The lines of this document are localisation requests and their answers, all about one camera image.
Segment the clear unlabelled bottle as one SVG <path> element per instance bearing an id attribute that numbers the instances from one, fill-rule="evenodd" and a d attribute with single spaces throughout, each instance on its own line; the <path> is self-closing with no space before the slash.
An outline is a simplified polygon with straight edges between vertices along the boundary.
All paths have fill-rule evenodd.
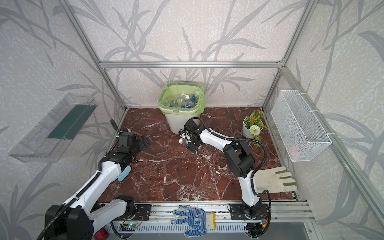
<path id="1" fill-rule="evenodd" d="M 171 108 L 181 108 L 183 104 L 189 99 L 190 99 L 189 95 L 181 94 L 180 96 L 166 100 L 164 105 Z"/>

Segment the guava juice bottle red label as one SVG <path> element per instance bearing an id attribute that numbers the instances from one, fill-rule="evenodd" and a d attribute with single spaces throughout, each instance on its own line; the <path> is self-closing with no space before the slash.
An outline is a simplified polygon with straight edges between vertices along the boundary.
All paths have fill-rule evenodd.
<path id="1" fill-rule="evenodd" d="M 186 145 L 189 143 L 189 141 L 186 140 L 185 138 L 180 138 L 180 139 L 179 139 L 179 143 L 180 143 L 181 145 L 183 145 L 183 146 L 186 146 Z"/>

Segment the blue label bottle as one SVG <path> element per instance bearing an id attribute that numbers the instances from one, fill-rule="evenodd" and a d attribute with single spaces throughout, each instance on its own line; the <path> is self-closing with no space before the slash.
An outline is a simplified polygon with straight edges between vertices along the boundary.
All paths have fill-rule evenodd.
<path id="1" fill-rule="evenodd" d="M 196 105 L 195 98 L 190 98 L 187 102 L 182 106 L 184 109 L 192 109 Z"/>

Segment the clear bottle green cap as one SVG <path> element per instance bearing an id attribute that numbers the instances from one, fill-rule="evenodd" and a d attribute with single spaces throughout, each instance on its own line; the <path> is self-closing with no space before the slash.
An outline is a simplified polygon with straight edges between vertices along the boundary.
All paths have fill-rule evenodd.
<path id="1" fill-rule="evenodd" d="M 195 91 L 195 93 L 193 94 L 193 98 L 194 98 L 195 102 L 197 103 L 199 98 L 200 98 L 200 92 Z"/>

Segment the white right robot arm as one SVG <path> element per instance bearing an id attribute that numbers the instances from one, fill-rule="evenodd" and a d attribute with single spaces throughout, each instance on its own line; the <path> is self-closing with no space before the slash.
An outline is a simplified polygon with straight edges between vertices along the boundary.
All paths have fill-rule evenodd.
<path id="1" fill-rule="evenodd" d="M 199 117 L 193 117 L 184 124 L 179 130 L 180 144 L 186 146 L 188 150 L 195 153 L 203 144 L 210 145 L 223 152 L 227 165 L 233 175 L 240 183 L 242 190 L 242 203 L 247 218 L 253 220 L 259 215 L 271 218 L 272 201 L 269 199 L 267 212 L 262 213 L 263 202 L 261 197 L 267 195 L 271 197 L 268 190 L 257 192 L 255 176 L 268 158 L 266 147 L 257 140 L 250 138 L 232 138 L 219 134 L 213 129 L 207 127 L 204 121 Z M 263 160 L 258 166 L 255 166 L 257 158 L 247 142 L 254 142 L 263 149 Z"/>

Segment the white plastic trash bin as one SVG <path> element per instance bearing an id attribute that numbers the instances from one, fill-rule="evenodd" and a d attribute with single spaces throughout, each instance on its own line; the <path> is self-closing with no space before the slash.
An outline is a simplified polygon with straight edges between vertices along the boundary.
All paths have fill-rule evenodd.
<path id="1" fill-rule="evenodd" d="M 174 134 L 179 134 L 181 129 L 184 129 L 185 123 L 193 118 L 200 117 L 201 115 L 173 115 L 173 114 L 165 114 L 170 130 Z"/>

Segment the green bin liner bag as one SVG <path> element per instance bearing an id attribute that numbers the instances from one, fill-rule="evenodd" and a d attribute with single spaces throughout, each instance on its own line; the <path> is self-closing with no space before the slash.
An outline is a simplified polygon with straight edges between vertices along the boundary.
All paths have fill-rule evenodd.
<path id="1" fill-rule="evenodd" d="M 200 92 L 200 98 L 196 105 L 192 109 L 184 108 L 171 108 L 164 105 L 166 100 L 180 96 L 181 94 L 187 94 L 190 98 L 193 97 L 195 91 Z M 196 82 L 183 82 L 173 81 L 167 83 L 158 98 L 158 107 L 163 114 L 173 115 L 199 115 L 202 114 L 206 106 L 206 96 L 204 93 L 204 86 Z"/>

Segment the light blue spatula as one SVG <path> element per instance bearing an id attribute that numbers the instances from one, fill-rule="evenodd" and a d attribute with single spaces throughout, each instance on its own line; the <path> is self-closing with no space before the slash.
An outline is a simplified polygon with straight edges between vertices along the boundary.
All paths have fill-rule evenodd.
<path id="1" fill-rule="evenodd" d="M 118 176 L 117 176 L 117 180 L 119 182 L 122 182 L 127 176 L 128 174 L 131 172 L 132 168 L 130 166 L 127 166 Z"/>

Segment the potted artificial flower plant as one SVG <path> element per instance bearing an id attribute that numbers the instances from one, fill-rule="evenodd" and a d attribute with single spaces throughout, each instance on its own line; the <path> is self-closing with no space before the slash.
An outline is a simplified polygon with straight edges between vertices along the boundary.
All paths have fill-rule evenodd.
<path id="1" fill-rule="evenodd" d="M 260 134 L 263 130 L 267 130 L 267 125 L 263 122 L 264 113 L 262 111 L 255 111 L 246 116 L 243 121 L 243 135 L 246 138 L 261 141 Z"/>

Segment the blue dotted work glove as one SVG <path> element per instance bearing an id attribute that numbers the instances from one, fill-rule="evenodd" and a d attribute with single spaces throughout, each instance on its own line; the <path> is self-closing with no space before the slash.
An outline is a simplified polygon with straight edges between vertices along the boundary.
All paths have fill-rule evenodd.
<path id="1" fill-rule="evenodd" d="M 202 208 L 187 205 L 178 205 L 173 210 L 175 218 L 170 220 L 172 226 L 187 225 L 189 228 L 184 232 L 186 238 L 204 236 L 208 231 L 216 230 L 216 215 L 214 212 L 206 212 Z"/>

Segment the beige striped oven mitt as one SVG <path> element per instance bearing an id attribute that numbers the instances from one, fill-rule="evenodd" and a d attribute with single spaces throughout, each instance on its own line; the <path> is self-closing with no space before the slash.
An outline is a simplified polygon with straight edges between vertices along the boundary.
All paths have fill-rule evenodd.
<path id="1" fill-rule="evenodd" d="M 259 170 L 254 176 L 254 184 L 258 193 L 268 190 L 271 194 L 282 192 L 295 192 L 296 180 L 286 167 L 277 167 Z"/>

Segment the green circuit board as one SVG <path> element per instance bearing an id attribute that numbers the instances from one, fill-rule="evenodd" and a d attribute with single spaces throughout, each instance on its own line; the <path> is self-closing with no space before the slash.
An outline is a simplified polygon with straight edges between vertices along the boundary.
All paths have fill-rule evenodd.
<path id="1" fill-rule="evenodd" d="M 135 232 L 140 225 L 140 223 L 122 223 L 120 224 L 120 230 L 123 232 Z"/>

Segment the red spray bottle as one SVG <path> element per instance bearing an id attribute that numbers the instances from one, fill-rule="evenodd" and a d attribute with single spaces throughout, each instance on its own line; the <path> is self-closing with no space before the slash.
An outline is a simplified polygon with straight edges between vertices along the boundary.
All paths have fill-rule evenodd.
<path id="1" fill-rule="evenodd" d="M 102 228 L 101 230 L 99 230 L 97 233 L 94 234 L 94 239 L 107 240 L 109 236 L 110 234 L 104 228 Z"/>

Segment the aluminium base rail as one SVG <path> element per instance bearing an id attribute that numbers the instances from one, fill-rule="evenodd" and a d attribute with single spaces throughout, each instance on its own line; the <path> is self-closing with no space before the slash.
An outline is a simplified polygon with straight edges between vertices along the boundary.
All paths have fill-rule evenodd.
<path id="1" fill-rule="evenodd" d="M 187 238 L 210 234 L 240 233 L 250 239 L 275 230 L 299 227 L 309 239 L 319 239 L 317 224 L 305 202 L 264 201 L 255 216 L 248 217 L 241 202 L 138 202 L 137 213 L 117 218 L 105 226 L 120 239 L 140 234 L 182 234 Z"/>

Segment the clear wall shelf tray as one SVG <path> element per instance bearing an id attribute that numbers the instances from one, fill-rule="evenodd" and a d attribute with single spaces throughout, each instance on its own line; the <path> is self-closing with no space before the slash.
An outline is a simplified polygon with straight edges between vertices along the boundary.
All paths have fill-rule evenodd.
<path id="1" fill-rule="evenodd" d="M 94 97 L 67 94 L 9 156 L 24 163 L 57 162 L 96 107 Z"/>

